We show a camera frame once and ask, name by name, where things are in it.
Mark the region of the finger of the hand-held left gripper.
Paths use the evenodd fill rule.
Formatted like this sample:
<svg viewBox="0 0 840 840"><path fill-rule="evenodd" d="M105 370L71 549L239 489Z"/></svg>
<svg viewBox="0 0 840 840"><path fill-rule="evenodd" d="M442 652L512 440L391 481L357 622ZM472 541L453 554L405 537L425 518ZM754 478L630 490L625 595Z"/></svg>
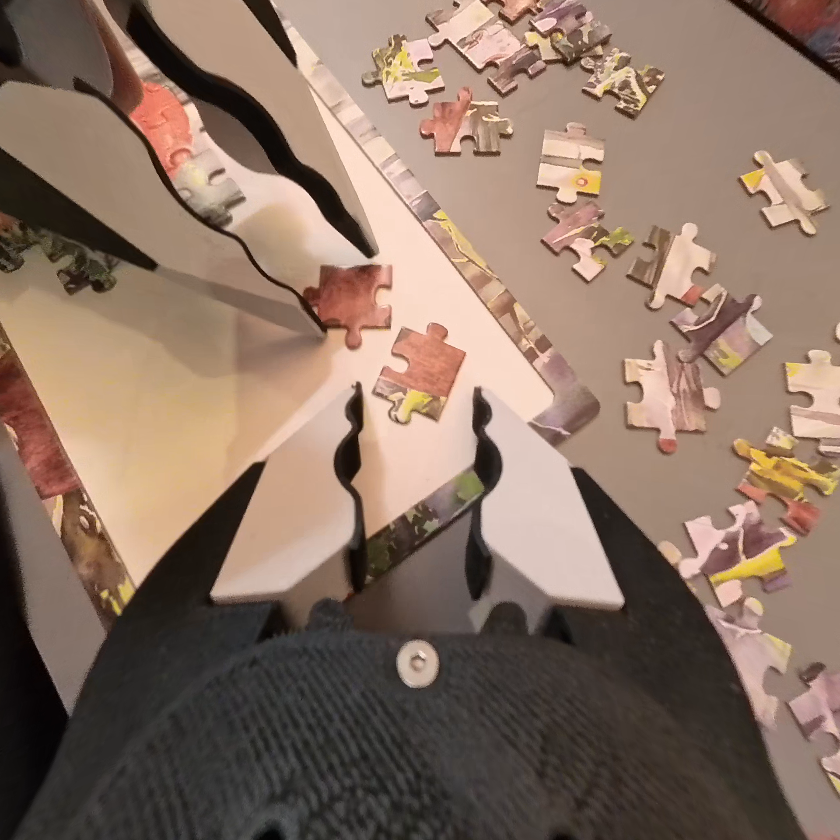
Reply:
<svg viewBox="0 0 840 840"><path fill-rule="evenodd" d="M324 336L302 295L269 276L241 238L193 211L150 143L97 91L4 81L1 130L2 151L151 257L158 268L149 272L279 327Z"/></svg>
<svg viewBox="0 0 840 840"><path fill-rule="evenodd" d="M241 125L270 169L296 183L363 256L379 252L371 226L297 67L277 15L246 2L127 2L127 35L196 102Z"/></svg>

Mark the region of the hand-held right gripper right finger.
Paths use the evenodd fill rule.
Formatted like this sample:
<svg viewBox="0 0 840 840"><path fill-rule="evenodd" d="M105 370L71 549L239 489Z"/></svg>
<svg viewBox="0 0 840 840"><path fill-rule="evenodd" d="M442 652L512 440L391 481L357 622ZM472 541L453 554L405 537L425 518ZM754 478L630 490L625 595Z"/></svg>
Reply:
<svg viewBox="0 0 840 840"><path fill-rule="evenodd" d="M465 577L473 613L508 602L525 613L557 606L616 612L625 597L572 467L494 393L477 387Z"/></svg>

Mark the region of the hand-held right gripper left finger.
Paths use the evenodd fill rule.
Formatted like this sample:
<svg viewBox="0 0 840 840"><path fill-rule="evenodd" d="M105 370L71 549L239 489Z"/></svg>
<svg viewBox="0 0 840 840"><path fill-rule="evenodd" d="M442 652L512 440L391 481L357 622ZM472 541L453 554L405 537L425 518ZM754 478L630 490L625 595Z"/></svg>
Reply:
<svg viewBox="0 0 840 840"><path fill-rule="evenodd" d="M362 591L368 552L354 479L363 428L356 382L268 455L211 590L214 603L313 606Z"/></svg>

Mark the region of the printed frame puzzle tray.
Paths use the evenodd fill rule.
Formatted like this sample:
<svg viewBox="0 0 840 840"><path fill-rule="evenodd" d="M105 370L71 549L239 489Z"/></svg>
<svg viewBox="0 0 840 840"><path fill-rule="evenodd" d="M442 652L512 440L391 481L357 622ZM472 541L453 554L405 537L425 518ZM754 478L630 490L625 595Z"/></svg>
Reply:
<svg viewBox="0 0 840 840"><path fill-rule="evenodd" d="M377 395L365 410L362 468L368 582L394 569L478 498L466 461L472 387L485 378L517 411L539 400L528 363L553 393L532 427L553 445L600 404L430 193L292 26L280 19L312 96L382 176L405 193L453 269L407 268L391 250L393 331L357 350L337 335L305 349L295 336L112 257L33 229L2 230L2 419L65 552L105 627L186 528L258 458L308 422L343 386L368 391L401 328L438 320L465 349L437 425L398 433ZM511 336L520 362L501 345Z"/></svg>

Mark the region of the brown and green puzzle piece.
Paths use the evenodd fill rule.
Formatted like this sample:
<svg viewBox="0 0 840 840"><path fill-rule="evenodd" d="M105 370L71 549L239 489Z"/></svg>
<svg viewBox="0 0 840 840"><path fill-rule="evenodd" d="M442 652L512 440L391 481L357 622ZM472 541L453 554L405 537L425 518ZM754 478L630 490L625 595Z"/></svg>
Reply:
<svg viewBox="0 0 840 840"><path fill-rule="evenodd" d="M388 417L406 425L414 415L439 420L447 404L466 352L447 343L448 331L431 322L424 332L402 327L392 356L406 362L404 371L382 367L373 394L389 403Z"/></svg>

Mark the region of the plain brown puzzle piece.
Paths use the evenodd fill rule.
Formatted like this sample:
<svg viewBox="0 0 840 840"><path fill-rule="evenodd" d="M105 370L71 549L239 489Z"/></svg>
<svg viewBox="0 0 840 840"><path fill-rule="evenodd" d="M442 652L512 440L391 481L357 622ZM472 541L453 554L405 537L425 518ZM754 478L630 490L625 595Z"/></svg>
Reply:
<svg viewBox="0 0 840 840"><path fill-rule="evenodd" d="M391 265L321 266L319 283L302 296L327 329L343 329L345 345L357 350L364 330L390 329L392 307L379 304L381 289L392 288Z"/></svg>

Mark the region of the assembled lion puzzle section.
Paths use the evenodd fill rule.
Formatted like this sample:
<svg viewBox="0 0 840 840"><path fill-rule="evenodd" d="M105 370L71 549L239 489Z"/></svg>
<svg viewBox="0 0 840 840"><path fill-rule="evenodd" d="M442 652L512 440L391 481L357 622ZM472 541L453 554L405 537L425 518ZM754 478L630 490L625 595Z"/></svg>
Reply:
<svg viewBox="0 0 840 840"><path fill-rule="evenodd" d="M140 105L130 115L111 105L128 118L150 143L174 188L196 212L195 201L201 196L201 187L207 186L208 176L190 171L190 165L195 163L193 128L175 95L161 86L143 84ZM39 228L15 220L29 228Z"/></svg>

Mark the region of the scattered loose puzzle pieces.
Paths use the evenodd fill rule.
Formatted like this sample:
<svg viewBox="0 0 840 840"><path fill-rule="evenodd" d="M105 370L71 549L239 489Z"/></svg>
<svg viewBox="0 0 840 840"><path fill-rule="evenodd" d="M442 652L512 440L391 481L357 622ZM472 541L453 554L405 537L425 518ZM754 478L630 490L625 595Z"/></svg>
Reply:
<svg viewBox="0 0 840 840"><path fill-rule="evenodd" d="M572 2L508 99L457 69L480 2L432 2L446 90L371 106L385 172L504 326L574 368L556 424L719 612L800 645L784 703L838 791L838 81L730 2Z"/></svg>

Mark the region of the illustrated puzzle box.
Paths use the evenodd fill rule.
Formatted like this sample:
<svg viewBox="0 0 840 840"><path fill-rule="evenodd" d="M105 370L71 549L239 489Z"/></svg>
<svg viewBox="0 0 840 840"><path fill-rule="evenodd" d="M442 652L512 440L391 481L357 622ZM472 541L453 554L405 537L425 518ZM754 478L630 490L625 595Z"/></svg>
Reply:
<svg viewBox="0 0 840 840"><path fill-rule="evenodd" d="M807 55L839 72L838 1L735 1L747 14Z"/></svg>

